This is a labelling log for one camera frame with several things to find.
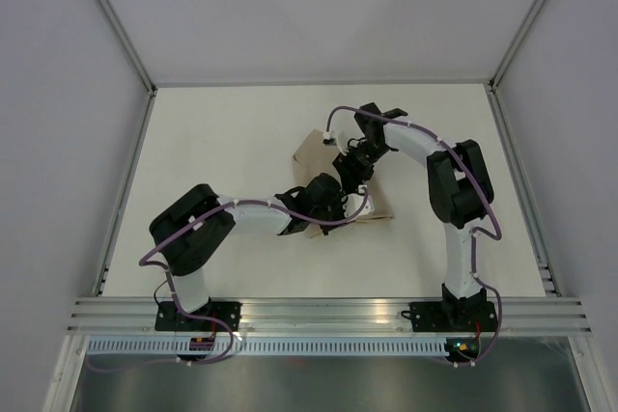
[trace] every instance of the white table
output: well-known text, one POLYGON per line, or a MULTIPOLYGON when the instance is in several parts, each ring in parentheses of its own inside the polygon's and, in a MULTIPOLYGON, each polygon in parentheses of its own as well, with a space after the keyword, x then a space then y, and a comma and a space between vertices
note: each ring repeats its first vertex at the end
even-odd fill
MULTIPOLYGON (((151 221, 197 183, 263 198, 294 186, 291 157, 331 108, 374 101, 400 107, 451 142, 476 140, 495 191, 500 242, 479 239, 482 277, 504 296, 543 296, 543 284, 482 85, 276 86, 159 89, 103 294, 150 296, 162 272, 140 268, 151 221)), ((352 133, 352 113, 335 123, 352 133)), ((427 173, 400 153, 376 166, 396 219, 330 236, 229 236, 204 267, 217 297, 440 296, 442 225, 427 173)))

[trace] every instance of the gray floor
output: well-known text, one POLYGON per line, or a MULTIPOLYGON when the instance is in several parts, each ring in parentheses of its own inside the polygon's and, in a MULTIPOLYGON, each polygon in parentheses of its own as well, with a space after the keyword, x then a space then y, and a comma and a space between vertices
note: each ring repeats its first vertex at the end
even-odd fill
MULTIPOLYGON (((96 356, 98 367, 136 356, 96 356)), ((473 369, 422 358, 236 357, 213 366, 82 372, 74 411, 581 411, 563 343, 500 341, 473 369)))

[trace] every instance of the beige cloth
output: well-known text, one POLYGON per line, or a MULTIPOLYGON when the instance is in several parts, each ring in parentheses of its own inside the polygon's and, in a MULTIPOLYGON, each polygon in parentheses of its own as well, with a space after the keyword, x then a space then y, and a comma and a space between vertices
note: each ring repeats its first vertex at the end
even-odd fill
MULTIPOLYGON (((323 134, 314 129, 300 144, 292 157, 292 169, 296 184, 307 185, 312 178, 320 173, 327 173, 339 179, 339 174, 332 165, 337 154, 339 154, 337 147, 326 146, 323 143, 323 134)), ((359 217, 355 222, 369 224, 393 219, 395 215, 390 204, 386 201, 376 176, 373 176, 367 182, 367 189, 374 202, 374 212, 359 217)), ((320 227, 315 224, 310 224, 305 231, 305 235, 310 238, 320 233, 322 233, 320 227)))

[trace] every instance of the perforated metal strip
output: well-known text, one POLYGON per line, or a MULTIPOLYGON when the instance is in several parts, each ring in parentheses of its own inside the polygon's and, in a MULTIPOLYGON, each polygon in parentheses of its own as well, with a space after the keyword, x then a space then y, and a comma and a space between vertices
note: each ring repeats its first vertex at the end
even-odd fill
MULTIPOLYGON (((217 337, 212 354, 223 352, 227 336, 217 337)), ((232 353, 248 356, 444 356, 445 338, 249 338, 236 340, 232 353)), ((196 355, 190 337, 91 337, 88 354, 196 355)))

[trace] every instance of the gray wall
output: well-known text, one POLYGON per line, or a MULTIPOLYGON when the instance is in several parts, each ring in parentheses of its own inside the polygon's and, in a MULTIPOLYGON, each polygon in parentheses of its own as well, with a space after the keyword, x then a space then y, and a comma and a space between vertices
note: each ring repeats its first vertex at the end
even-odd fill
POLYGON ((489 78, 532 0, 111 0, 158 85, 489 78))
POLYGON ((559 282, 618 387, 618 0, 550 0, 503 84, 559 282))
POLYGON ((0 0, 0 408, 40 410, 146 93, 92 0, 0 0))

